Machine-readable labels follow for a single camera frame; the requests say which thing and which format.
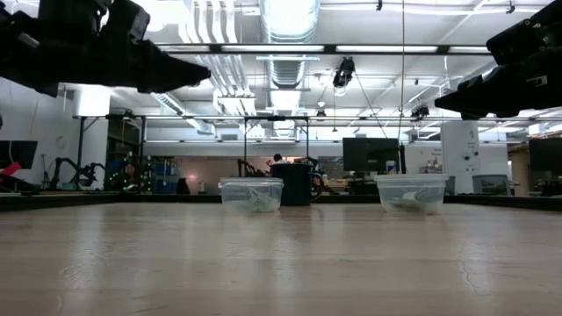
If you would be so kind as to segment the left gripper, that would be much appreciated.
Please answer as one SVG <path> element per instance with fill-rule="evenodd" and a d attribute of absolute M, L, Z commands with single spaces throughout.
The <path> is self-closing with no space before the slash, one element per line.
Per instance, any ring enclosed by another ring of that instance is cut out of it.
<path fill-rule="evenodd" d="M 149 14 L 132 0 L 40 0 L 38 16 L 0 0 L 0 77 L 56 96 L 60 83 L 166 93 L 211 77 L 142 41 Z M 139 80 L 141 69 L 149 75 Z"/>

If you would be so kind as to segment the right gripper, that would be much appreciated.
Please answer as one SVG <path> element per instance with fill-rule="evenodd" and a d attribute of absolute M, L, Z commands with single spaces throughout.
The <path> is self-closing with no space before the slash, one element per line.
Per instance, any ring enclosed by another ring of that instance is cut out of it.
<path fill-rule="evenodd" d="M 562 0 L 486 42 L 497 66 L 461 81 L 435 106 L 463 119 L 562 106 Z"/>

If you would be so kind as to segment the white building pillar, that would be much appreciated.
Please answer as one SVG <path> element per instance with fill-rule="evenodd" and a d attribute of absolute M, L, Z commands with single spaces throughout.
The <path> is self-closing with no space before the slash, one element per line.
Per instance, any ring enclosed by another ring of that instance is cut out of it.
<path fill-rule="evenodd" d="M 441 144 L 443 173 L 455 178 L 455 193 L 472 194 L 472 179 L 480 172 L 478 122 L 444 122 L 441 125 Z"/>
<path fill-rule="evenodd" d="M 97 85 L 84 85 L 75 92 L 75 115 L 78 119 L 78 155 L 80 166 L 105 163 L 111 92 Z"/>

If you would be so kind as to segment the grey plastic crate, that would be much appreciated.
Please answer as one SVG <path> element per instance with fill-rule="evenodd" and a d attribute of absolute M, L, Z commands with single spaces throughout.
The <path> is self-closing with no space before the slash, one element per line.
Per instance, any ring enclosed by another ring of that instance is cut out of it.
<path fill-rule="evenodd" d="M 477 195 L 510 196 L 510 182 L 506 175 L 478 175 L 472 177 L 473 193 Z"/>

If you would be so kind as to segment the black shelving unit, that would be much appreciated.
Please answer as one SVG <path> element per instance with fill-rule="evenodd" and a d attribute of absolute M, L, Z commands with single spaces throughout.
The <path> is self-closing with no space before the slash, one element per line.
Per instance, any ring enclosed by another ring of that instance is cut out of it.
<path fill-rule="evenodd" d="M 140 194 L 145 186 L 145 140 L 147 119 L 133 114 L 110 114 L 104 188 Z"/>

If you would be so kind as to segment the round clear plastic container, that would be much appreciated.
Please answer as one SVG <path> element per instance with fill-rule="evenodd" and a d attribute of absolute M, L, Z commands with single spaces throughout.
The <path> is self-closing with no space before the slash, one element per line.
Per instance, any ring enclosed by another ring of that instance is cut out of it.
<path fill-rule="evenodd" d="M 443 174 L 391 174 L 375 176 L 380 203 L 387 212 L 395 214 L 405 214 L 391 212 L 388 204 L 393 198 L 399 198 L 405 191 L 425 190 L 420 196 L 422 202 L 439 204 L 434 212 L 441 211 L 444 199 L 446 181 L 449 178 Z"/>

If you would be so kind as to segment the rectangular clear plastic container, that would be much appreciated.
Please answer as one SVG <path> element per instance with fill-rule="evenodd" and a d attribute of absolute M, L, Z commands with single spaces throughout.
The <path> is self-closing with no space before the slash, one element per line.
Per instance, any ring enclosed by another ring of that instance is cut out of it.
<path fill-rule="evenodd" d="M 223 177 L 220 179 L 218 188 L 223 205 L 224 201 L 229 198 L 249 196 L 249 188 L 274 189 L 280 197 L 281 204 L 284 183 L 281 179 L 274 177 Z M 234 211 L 226 206 L 225 208 L 229 211 Z"/>

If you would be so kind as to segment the dark enamel mug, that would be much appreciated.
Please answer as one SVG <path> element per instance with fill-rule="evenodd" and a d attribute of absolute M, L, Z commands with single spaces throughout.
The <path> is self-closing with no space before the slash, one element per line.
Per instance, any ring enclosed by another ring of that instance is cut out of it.
<path fill-rule="evenodd" d="M 322 177 L 307 163 L 276 163 L 271 174 L 284 183 L 282 206 L 308 206 L 322 193 Z"/>

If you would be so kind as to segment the black background rig frame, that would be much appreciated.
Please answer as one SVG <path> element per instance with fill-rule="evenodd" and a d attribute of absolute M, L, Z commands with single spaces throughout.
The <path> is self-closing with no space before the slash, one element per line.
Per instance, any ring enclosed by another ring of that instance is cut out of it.
<path fill-rule="evenodd" d="M 239 175 L 247 176 L 247 165 L 248 165 L 248 132 L 251 131 L 254 126 L 249 128 L 249 122 L 255 121 L 260 123 L 261 121 L 268 122 L 282 122 L 282 121 L 293 121 L 295 126 L 298 127 L 302 132 L 306 134 L 306 157 L 309 156 L 309 128 L 311 119 L 308 116 L 282 116 L 282 115 L 269 115 L 269 116 L 244 116 L 243 117 L 243 164 L 239 167 Z"/>

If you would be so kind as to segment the silver ceiling air duct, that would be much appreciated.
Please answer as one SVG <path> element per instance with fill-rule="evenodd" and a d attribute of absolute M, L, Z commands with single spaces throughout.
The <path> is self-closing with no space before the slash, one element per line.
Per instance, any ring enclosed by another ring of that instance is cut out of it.
<path fill-rule="evenodd" d="M 320 14 L 320 0 L 260 0 L 263 42 L 310 44 Z M 307 62 L 302 55 L 271 56 L 267 61 L 269 105 L 279 116 L 298 113 Z"/>

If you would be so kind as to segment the black aluminium rig frame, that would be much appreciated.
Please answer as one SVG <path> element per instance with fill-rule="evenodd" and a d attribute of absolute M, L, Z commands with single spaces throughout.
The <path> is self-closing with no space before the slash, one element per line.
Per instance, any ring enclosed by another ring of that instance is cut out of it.
<path fill-rule="evenodd" d="M 102 205 L 118 203 L 185 203 L 218 204 L 220 196 L 195 195 L 127 195 L 127 194 L 72 194 L 36 196 L 0 196 L 0 212 L 15 212 L 36 209 Z M 497 206 L 515 209 L 562 212 L 562 198 L 554 197 L 504 197 L 460 195 L 446 196 L 445 204 Z"/>

